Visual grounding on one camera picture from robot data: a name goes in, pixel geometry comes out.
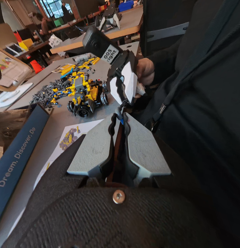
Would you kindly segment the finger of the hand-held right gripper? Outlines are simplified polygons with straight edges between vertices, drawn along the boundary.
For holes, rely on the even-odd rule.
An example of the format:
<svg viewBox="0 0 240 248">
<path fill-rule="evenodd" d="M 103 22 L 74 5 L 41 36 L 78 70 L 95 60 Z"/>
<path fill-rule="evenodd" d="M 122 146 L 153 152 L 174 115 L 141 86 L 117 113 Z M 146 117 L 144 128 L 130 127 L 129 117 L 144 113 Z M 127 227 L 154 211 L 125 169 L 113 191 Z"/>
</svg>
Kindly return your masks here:
<svg viewBox="0 0 240 248">
<path fill-rule="evenodd" d="M 128 104 L 133 106 L 137 89 L 137 75 L 133 72 L 131 62 L 129 61 L 122 69 L 123 76 L 123 95 Z"/>
<path fill-rule="evenodd" d="M 113 77 L 110 81 L 110 93 L 120 105 L 125 100 L 124 84 L 117 76 Z"/>
</svg>

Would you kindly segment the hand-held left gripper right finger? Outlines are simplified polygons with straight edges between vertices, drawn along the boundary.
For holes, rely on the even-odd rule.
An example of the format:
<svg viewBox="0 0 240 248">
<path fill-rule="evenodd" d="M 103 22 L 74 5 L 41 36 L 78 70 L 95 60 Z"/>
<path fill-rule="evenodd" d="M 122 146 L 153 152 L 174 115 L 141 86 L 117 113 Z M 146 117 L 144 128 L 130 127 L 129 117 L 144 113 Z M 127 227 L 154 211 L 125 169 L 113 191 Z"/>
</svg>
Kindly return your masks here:
<svg viewBox="0 0 240 248">
<path fill-rule="evenodd" d="M 124 113 L 127 171 L 131 178 L 171 175 L 171 170 L 152 134 L 130 114 Z"/>
</svg>

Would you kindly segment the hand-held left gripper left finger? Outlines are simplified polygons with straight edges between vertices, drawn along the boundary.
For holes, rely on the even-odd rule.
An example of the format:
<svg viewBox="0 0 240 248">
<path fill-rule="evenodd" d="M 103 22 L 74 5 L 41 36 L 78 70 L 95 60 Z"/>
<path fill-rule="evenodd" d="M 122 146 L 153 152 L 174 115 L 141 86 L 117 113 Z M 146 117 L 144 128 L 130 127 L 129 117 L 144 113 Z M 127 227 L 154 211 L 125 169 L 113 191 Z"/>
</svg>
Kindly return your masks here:
<svg viewBox="0 0 240 248">
<path fill-rule="evenodd" d="M 108 177 L 113 169 L 115 113 L 93 127 L 84 137 L 67 173 L 88 177 Z"/>
</svg>

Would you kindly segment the black axle with grey elbow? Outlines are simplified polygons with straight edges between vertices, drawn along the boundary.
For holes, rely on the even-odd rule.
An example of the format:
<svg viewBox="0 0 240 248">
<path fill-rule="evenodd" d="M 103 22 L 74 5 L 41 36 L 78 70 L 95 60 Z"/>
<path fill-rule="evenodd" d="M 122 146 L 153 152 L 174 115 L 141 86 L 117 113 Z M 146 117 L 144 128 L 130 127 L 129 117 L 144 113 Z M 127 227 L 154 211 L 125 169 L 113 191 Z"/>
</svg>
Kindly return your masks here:
<svg viewBox="0 0 240 248">
<path fill-rule="evenodd" d="M 117 109 L 115 110 L 115 114 L 116 114 L 118 120 L 121 122 L 122 125 L 125 124 L 124 116 L 123 116 L 123 115 L 124 115 L 125 107 L 126 107 L 127 105 L 128 105 L 128 100 L 125 99 L 125 100 L 123 100 L 122 104 L 119 105 L 119 106 L 117 107 Z"/>
</svg>

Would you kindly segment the yellow black brick vehicle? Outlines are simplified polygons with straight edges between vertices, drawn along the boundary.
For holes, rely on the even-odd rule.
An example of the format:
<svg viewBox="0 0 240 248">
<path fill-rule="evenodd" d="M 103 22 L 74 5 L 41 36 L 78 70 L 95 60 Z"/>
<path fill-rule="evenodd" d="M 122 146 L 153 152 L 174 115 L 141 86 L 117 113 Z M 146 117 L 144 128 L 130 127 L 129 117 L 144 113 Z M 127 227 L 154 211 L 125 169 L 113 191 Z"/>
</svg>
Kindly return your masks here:
<svg viewBox="0 0 240 248">
<path fill-rule="evenodd" d="M 74 116 L 88 117 L 100 106 L 109 104 L 106 92 L 106 81 L 89 79 L 88 73 L 78 73 L 72 77 L 72 85 L 67 88 L 72 100 L 67 103 L 67 109 Z"/>
</svg>

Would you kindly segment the grey desk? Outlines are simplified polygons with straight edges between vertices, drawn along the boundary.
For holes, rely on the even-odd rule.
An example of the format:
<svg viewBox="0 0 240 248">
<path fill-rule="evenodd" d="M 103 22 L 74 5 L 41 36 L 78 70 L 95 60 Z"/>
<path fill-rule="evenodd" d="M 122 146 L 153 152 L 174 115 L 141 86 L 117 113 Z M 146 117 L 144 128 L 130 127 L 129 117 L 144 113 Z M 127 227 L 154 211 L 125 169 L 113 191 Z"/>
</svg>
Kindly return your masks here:
<svg viewBox="0 0 240 248">
<path fill-rule="evenodd" d="M 57 60 L 52 62 L 43 71 L 28 80 L 27 83 L 32 82 L 33 88 L 20 98 L 15 104 L 9 109 L 17 109 L 19 107 L 26 106 L 32 99 L 32 96 L 39 91 L 44 85 L 48 85 L 50 82 L 54 82 L 60 78 L 60 74 L 52 73 L 59 66 L 64 64 L 71 64 L 72 58 Z M 93 66 L 95 73 L 90 72 L 90 79 L 106 80 L 107 73 L 110 65 L 104 61 L 99 61 Z M 32 152 L 32 155 L 25 166 L 22 176 L 16 186 L 16 189 L 7 205 L 7 208 L 0 221 L 0 247 L 7 239 L 7 236 L 22 210 L 26 207 L 27 202 L 33 192 L 35 181 L 46 164 L 54 149 L 56 148 L 58 141 L 61 138 L 63 130 L 66 126 L 71 126 L 78 123 L 94 121 L 107 117 L 110 113 L 113 113 L 118 106 L 115 99 L 108 96 L 109 105 L 101 106 L 95 113 L 88 118 L 75 117 L 72 113 L 67 110 L 67 103 L 70 101 L 69 97 L 61 98 L 58 103 L 61 107 L 54 106 L 51 115 L 40 135 L 40 138 Z"/>
</svg>

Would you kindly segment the person's right hand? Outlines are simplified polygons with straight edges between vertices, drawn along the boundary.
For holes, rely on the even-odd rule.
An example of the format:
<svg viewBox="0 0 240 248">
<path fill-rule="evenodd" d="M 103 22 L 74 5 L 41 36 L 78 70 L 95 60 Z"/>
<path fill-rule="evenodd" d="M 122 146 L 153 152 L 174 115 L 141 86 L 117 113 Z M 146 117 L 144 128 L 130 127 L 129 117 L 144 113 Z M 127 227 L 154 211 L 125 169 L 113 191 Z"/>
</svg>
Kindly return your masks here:
<svg viewBox="0 0 240 248">
<path fill-rule="evenodd" d="M 148 58 L 142 58 L 138 61 L 137 67 L 138 82 L 144 86 L 149 86 L 154 79 L 154 64 Z"/>
</svg>

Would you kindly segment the building instruction booklet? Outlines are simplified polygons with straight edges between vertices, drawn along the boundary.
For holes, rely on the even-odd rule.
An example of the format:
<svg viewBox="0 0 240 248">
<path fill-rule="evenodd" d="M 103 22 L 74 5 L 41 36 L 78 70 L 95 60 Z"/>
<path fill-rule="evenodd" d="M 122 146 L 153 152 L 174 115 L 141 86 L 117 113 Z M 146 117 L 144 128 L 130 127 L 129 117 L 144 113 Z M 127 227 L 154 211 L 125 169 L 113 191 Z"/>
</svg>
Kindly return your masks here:
<svg viewBox="0 0 240 248">
<path fill-rule="evenodd" d="M 93 127 L 99 124 L 103 119 L 74 124 L 71 126 L 66 126 L 63 130 L 63 133 L 52 152 L 49 159 L 44 164 L 43 168 L 41 169 L 40 173 L 38 174 L 36 181 L 34 183 L 33 190 L 37 186 L 38 182 L 40 181 L 41 177 L 45 174 L 47 169 L 51 166 L 51 164 L 68 148 L 70 147 L 78 138 L 81 137 L 83 134 L 87 134 Z"/>
</svg>

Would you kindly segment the background table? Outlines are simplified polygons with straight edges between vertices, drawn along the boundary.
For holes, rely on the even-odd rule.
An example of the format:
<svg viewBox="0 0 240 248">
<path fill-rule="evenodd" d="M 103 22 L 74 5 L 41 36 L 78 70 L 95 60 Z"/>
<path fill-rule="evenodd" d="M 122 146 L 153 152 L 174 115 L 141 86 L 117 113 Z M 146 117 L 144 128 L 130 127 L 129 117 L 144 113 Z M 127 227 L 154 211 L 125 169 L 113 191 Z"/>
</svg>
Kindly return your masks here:
<svg viewBox="0 0 240 248">
<path fill-rule="evenodd" d="M 139 5 L 130 10 L 122 12 L 122 18 L 119 22 L 120 29 L 116 27 L 107 32 L 100 32 L 96 31 L 96 27 L 92 27 L 89 28 L 83 35 L 73 39 L 67 39 L 52 48 L 50 51 L 52 54 L 56 54 L 80 47 L 86 48 L 86 51 L 87 48 L 98 48 L 98 46 L 102 44 L 102 41 L 106 40 L 106 37 L 108 37 L 108 40 L 112 40 L 139 32 L 142 20 L 143 5 Z"/>
</svg>

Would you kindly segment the grey motor brick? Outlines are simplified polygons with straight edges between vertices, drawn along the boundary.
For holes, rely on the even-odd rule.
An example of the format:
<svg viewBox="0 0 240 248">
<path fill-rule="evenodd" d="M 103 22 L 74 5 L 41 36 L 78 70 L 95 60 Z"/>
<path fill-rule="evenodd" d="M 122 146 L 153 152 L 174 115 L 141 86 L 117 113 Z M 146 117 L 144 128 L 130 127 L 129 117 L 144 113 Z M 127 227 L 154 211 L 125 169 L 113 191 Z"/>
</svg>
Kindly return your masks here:
<svg viewBox="0 0 240 248">
<path fill-rule="evenodd" d="M 76 63 L 83 63 L 83 62 L 88 61 L 89 59 L 91 59 L 91 54 L 85 53 L 85 54 L 76 56 L 75 58 L 73 58 L 73 61 L 75 61 Z"/>
</svg>

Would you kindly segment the person's black jacket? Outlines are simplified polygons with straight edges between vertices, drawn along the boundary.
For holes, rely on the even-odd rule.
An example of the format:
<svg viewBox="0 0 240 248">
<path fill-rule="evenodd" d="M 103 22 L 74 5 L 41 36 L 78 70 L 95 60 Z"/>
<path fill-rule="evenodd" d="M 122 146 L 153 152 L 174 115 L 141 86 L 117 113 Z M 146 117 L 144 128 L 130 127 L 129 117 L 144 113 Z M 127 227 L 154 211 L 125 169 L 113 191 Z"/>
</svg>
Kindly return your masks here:
<svg viewBox="0 0 240 248">
<path fill-rule="evenodd" d="M 147 58 L 159 87 L 136 118 L 190 166 L 224 246 L 240 247 L 240 1 L 196 1 L 180 40 Z"/>
</svg>

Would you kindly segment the pile of small brick parts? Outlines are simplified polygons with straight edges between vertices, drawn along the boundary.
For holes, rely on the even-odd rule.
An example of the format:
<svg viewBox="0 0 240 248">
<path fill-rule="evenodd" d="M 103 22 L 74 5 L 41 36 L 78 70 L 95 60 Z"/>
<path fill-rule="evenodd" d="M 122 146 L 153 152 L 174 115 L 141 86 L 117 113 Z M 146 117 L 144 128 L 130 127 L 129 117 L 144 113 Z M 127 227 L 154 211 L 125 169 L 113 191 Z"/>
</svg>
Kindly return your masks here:
<svg viewBox="0 0 240 248">
<path fill-rule="evenodd" d="M 39 104 L 44 109 L 51 109 L 54 105 L 58 105 L 58 100 L 71 93 L 69 80 L 62 81 L 61 79 L 50 82 L 49 85 L 44 85 L 36 94 L 32 96 L 30 105 Z"/>
</svg>

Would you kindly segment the blue cardboard box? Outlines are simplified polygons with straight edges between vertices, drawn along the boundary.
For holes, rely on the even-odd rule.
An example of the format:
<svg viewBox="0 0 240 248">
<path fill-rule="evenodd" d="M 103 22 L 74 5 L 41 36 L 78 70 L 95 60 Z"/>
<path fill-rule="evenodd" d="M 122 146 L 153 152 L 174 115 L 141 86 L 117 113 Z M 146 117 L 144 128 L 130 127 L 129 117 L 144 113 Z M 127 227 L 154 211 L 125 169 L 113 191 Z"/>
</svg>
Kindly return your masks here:
<svg viewBox="0 0 240 248">
<path fill-rule="evenodd" d="M 0 219 L 50 114 L 36 104 L 30 117 L 0 159 Z"/>
</svg>

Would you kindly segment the clear plastic bag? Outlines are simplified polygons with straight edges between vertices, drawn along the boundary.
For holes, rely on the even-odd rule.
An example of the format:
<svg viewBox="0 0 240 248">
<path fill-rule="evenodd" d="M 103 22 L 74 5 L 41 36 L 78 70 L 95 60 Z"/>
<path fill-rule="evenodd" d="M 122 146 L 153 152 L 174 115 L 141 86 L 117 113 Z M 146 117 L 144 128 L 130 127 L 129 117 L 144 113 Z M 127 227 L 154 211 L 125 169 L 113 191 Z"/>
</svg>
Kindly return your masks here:
<svg viewBox="0 0 240 248">
<path fill-rule="evenodd" d="M 3 153 L 10 146 L 31 114 L 30 109 L 15 109 L 0 112 L 0 147 Z"/>
</svg>

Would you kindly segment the instruction sheet on wooden stand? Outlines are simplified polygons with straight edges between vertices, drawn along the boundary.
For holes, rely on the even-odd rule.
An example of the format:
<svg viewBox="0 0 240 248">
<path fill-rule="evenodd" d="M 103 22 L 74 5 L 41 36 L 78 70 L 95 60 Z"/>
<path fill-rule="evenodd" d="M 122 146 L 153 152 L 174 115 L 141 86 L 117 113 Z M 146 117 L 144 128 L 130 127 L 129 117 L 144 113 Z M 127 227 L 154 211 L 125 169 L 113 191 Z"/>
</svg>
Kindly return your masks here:
<svg viewBox="0 0 240 248">
<path fill-rule="evenodd" d="M 10 88 L 5 88 L 5 87 L 0 86 L 0 92 L 1 92 L 0 93 L 0 108 L 11 106 L 27 90 L 29 90 L 31 88 L 31 86 L 33 86 L 32 82 L 29 82 L 29 83 L 27 83 L 27 82 L 24 83 L 24 82 L 21 85 L 19 85 L 18 87 L 12 86 Z"/>
</svg>

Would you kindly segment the printed instruction sheet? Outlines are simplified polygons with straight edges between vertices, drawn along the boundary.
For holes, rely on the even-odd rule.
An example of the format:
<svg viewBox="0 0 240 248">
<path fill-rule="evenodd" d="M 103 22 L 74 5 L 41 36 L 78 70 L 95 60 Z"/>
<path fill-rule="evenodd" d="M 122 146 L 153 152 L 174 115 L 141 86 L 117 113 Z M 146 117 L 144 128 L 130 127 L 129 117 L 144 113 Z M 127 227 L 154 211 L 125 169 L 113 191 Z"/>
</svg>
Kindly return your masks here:
<svg viewBox="0 0 240 248">
<path fill-rule="evenodd" d="M 0 49 L 0 86 L 10 88 L 21 85 L 32 73 L 31 67 Z"/>
</svg>

